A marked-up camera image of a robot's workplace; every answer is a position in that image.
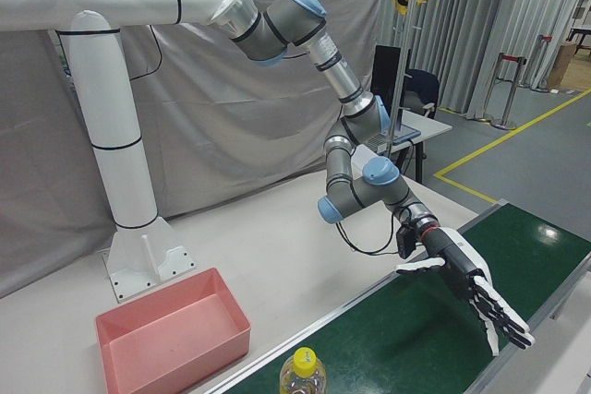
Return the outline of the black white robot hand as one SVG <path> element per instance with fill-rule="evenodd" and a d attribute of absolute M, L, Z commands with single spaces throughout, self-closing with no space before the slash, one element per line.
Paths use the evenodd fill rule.
<path fill-rule="evenodd" d="M 494 288 L 488 263 L 456 230 L 430 227 L 420 236 L 428 257 L 396 267 L 398 274 L 436 270 L 452 293 L 480 320 L 491 353 L 500 352 L 499 334 L 525 350 L 535 343 L 530 327 Z"/>

